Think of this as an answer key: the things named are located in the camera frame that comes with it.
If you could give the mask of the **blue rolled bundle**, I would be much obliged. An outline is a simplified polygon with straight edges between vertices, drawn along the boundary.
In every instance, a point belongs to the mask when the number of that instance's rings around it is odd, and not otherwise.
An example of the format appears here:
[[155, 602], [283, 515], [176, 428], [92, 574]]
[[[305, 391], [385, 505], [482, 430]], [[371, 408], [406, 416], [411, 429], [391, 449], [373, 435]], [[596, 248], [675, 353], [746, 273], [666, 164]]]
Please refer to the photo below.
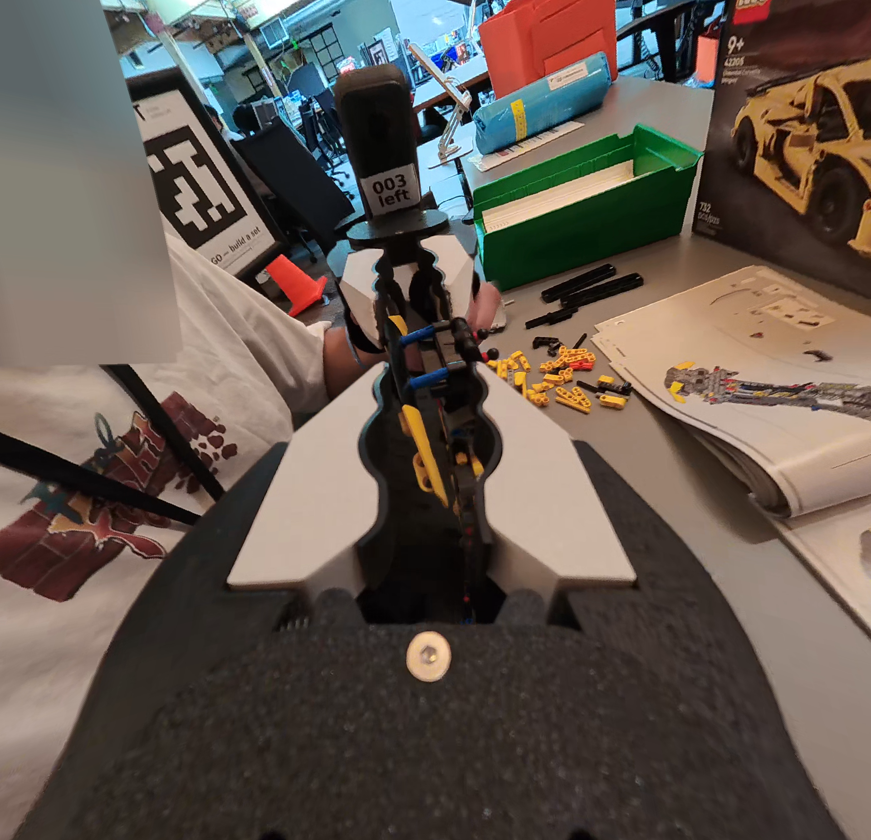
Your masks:
[[475, 147], [483, 155], [535, 137], [599, 107], [612, 85], [605, 53], [570, 66], [480, 107], [473, 116]]

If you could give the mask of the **pile of yellow lego pieces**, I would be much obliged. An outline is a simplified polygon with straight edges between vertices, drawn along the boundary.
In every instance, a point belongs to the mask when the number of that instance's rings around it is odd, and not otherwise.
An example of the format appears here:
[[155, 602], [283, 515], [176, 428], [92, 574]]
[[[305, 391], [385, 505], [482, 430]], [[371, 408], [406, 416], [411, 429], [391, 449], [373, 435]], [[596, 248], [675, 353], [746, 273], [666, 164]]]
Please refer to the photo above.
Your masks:
[[587, 349], [559, 345], [549, 350], [550, 359], [538, 367], [541, 375], [533, 377], [533, 365], [522, 351], [500, 357], [491, 348], [481, 355], [485, 365], [512, 390], [537, 408], [558, 404], [574, 412], [589, 415], [595, 403], [608, 410], [624, 410], [634, 389], [629, 382], [602, 375], [595, 382], [581, 376], [596, 367], [596, 357]]

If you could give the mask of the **black white marker sign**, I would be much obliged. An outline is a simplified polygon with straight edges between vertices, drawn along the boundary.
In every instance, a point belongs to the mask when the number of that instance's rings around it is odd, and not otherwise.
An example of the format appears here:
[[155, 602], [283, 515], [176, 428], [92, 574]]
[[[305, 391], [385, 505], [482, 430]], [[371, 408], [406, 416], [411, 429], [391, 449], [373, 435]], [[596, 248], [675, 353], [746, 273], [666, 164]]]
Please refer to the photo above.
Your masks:
[[169, 231], [245, 280], [285, 254], [283, 232], [181, 71], [125, 83]]

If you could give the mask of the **yellow thin lego beam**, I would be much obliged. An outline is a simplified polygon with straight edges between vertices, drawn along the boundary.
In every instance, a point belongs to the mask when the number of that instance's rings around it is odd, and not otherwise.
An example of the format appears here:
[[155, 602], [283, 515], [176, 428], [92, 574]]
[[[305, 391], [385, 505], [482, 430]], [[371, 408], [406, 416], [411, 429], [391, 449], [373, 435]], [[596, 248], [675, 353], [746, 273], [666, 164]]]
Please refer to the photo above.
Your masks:
[[442, 506], [447, 508], [449, 506], [447, 491], [420, 411], [411, 405], [403, 405], [400, 422], [403, 433], [411, 438], [416, 446], [412, 466], [419, 488], [425, 493], [433, 494]]

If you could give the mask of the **orange felt bag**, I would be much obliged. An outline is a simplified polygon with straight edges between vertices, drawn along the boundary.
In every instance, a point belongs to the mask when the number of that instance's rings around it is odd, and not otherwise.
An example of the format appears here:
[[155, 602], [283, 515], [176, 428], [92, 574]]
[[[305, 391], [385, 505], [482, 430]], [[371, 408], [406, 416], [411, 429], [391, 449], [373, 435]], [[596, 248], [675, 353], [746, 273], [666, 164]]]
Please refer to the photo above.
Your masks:
[[511, 0], [479, 30], [496, 99], [596, 53], [617, 79], [616, 0]]

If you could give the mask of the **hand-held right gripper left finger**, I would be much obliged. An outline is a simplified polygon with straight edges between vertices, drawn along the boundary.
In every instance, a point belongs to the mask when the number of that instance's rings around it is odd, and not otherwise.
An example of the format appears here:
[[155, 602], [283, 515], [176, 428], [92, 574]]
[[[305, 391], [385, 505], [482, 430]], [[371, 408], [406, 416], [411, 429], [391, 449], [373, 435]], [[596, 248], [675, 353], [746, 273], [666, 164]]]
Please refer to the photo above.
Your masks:
[[371, 368], [294, 431], [227, 576], [232, 593], [296, 590], [314, 601], [328, 590], [363, 592], [355, 547], [376, 524], [379, 488], [360, 440], [386, 371]]

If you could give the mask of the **white wooden desk lamp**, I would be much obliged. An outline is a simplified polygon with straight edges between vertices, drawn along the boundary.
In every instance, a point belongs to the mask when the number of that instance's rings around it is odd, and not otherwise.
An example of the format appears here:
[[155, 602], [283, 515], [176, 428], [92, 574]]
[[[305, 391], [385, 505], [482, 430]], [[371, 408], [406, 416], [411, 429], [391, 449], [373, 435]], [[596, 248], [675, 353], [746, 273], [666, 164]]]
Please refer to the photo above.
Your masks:
[[455, 78], [442, 72], [417, 44], [411, 42], [408, 47], [415, 59], [436, 81], [440, 88], [446, 92], [454, 104], [447, 126], [437, 146], [438, 165], [442, 165], [460, 156], [462, 146], [457, 142], [455, 133], [463, 120], [463, 116], [470, 112], [472, 95], [468, 90], [460, 88]]

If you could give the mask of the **lego car chassis model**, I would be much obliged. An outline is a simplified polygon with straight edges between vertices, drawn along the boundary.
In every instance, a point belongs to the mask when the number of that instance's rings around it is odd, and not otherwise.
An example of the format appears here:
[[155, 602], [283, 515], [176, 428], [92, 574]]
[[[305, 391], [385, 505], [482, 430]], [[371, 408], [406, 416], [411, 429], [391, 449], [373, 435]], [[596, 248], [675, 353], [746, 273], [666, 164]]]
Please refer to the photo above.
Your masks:
[[475, 624], [486, 616], [489, 569], [495, 561], [485, 481], [503, 451], [495, 422], [484, 412], [488, 388], [478, 370], [484, 364], [482, 352], [461, 317], [409, 332], [401, 317], [393, 315], [387, 319], [386, 335], [400, 406], [411, 405], [421, 413], [448, 495], [446, 509], [458, 523], [460, 620]]

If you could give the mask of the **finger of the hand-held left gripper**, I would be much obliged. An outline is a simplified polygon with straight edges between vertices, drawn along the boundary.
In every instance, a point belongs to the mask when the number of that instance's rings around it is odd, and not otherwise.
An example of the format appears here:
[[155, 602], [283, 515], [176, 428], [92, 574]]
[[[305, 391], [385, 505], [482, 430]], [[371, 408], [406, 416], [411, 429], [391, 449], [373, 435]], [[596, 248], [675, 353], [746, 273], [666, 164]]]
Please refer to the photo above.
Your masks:
[[435, 256], [433, 267], [450, 308], [449, 317], [466, 319], [474, 301], [475, 264], [472, 257], [455, 235], [424, 238], [423, 248]]
[[378, 307], [381, 297], [377, 290], [378, 265], [383, 258], [383, 248], [352, 249], [339, 276], [346, 325], [358, 342], [384, 342], [384, 321], [379, 317]]

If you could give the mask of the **white booklet stack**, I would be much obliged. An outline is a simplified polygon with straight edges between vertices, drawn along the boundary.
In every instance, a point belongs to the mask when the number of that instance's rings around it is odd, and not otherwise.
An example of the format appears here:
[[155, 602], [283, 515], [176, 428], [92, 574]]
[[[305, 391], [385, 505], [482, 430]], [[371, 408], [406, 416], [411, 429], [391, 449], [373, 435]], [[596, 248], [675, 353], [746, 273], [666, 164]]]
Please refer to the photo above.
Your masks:
[[634, 162], [623, 161], [604, 170], [579, 177], [573, 181], [541, 190], [532, 195], [485, 210], [483, 229], [485, 234], [499, 232], [552, 211], [571, 206], [583, 200], [615, 190], [634, 181]]

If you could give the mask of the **dark lego set box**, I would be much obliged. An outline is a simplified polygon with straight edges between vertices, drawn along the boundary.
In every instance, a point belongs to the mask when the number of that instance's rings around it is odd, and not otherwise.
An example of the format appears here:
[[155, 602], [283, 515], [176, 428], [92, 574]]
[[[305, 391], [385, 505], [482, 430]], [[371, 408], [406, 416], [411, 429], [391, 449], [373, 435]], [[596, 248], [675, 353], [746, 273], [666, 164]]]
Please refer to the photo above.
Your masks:
[[870, 0], [726, 0], [693, 232], [870, 293]]

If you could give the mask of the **white paper strip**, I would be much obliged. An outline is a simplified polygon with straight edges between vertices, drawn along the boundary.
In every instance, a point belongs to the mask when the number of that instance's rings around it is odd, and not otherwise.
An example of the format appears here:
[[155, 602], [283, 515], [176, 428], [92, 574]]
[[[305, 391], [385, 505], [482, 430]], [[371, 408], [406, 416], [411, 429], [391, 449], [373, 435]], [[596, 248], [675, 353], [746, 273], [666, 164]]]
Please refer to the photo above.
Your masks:
[[570, 120], [487, 155], [476, 152], [470, 155], [468, 160], [479, 172], [491, 171], [497, 166], [513, 161], [520, 156], [553, 142], [557, 138], [570, 135], [583, 127], [584, 123], [582, 121]]

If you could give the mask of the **person's left hand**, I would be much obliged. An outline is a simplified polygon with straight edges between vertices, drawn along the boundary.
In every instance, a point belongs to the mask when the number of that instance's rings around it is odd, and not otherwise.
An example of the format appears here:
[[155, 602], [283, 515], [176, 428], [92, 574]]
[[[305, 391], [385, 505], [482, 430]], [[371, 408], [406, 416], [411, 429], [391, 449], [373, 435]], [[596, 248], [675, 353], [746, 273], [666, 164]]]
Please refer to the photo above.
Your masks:
[[466, 320], [473, 330], [489, 331], [495, 321], [495, 316], [502, 306], [502, 294], [489, 282], [481, 282], [476, 295], [466, 313]]

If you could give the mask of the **person's left forearm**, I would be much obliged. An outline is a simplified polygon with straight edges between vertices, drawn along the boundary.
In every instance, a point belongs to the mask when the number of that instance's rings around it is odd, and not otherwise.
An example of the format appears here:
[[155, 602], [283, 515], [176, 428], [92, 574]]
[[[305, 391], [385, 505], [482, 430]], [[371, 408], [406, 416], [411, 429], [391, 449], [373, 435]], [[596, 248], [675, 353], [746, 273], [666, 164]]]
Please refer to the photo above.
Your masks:
[[355, 347], [347, 327], [327, 329], [323, 337], [322, 365], [328, 398], [336, 399], [373, 366], [386, 359], [386, 352], [370, 353]]

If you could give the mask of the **green plastic bin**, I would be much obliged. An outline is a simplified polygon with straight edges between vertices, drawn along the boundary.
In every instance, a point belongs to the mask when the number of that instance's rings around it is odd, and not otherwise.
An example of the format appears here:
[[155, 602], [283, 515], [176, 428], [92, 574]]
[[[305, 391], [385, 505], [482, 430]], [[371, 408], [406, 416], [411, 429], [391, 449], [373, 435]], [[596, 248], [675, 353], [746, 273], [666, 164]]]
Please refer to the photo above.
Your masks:
[[[513, 289], [678, 236], [704, 152], [652, 127], [612, 134], [473, 190], [485, 278]], [[485, 234], [483, 213], [623, 161], [634, 181], [506, 230]]]

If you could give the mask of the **black lego frame piece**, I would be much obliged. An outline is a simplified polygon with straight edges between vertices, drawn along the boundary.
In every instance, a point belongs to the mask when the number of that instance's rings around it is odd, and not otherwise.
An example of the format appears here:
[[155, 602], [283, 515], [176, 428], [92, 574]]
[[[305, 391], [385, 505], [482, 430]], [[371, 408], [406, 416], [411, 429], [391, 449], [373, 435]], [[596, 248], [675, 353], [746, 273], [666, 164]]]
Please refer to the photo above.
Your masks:
[[602, 301], [630, 290], [635, 290], [645, 283], [644, 278], [637, 272], [612, 278], [602, 283], [576, 290], [560, 300], [563, 309], [579, 308], [586, 304]]
[[568, 298], [569, 296], [593, 287], [606, 280], [614, 278], [617, 270], [613, 264], [602, 264], [596, 268], [586, 270], [582, 274], [567, 279], [557, 285], [542, 290], [540, 297], [544, 303], [554, 303]]

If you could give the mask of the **large orange traffic cone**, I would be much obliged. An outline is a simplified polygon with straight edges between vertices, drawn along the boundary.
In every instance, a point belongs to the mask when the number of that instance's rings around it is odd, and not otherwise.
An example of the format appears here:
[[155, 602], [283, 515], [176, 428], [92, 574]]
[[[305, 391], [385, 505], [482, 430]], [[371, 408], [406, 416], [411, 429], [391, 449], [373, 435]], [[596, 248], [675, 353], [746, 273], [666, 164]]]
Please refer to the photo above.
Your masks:
[[328, 278], [312, 278], [285, 255], [278, 255], [266, 267], [269, 277], [290, 303], [289, 316], [300, 313], [322, 302]]

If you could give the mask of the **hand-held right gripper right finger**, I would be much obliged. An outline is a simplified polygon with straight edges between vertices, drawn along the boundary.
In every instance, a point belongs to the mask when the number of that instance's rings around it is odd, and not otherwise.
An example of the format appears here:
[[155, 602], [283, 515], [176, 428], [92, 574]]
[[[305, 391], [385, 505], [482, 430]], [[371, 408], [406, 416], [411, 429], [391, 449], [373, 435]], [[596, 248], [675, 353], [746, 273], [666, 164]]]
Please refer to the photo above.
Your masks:
[[482, 410], [498, 450], [484, 473], [493, 533], [488, 576], [505, 593], [530, 591], [550, 609], [585, 587], [633, 587], [637, 574], [574, 441], [485, 367]]

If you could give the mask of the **lego instruction booklet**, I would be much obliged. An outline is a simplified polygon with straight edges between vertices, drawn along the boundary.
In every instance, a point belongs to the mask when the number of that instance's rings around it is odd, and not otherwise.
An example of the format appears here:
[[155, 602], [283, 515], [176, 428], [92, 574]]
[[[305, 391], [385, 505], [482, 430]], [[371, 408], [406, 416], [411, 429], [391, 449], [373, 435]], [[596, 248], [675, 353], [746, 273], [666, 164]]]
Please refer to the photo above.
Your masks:
[[610, 367], [746, 486], [869, 632], [869, 314], [752, 266], [596, 329]]

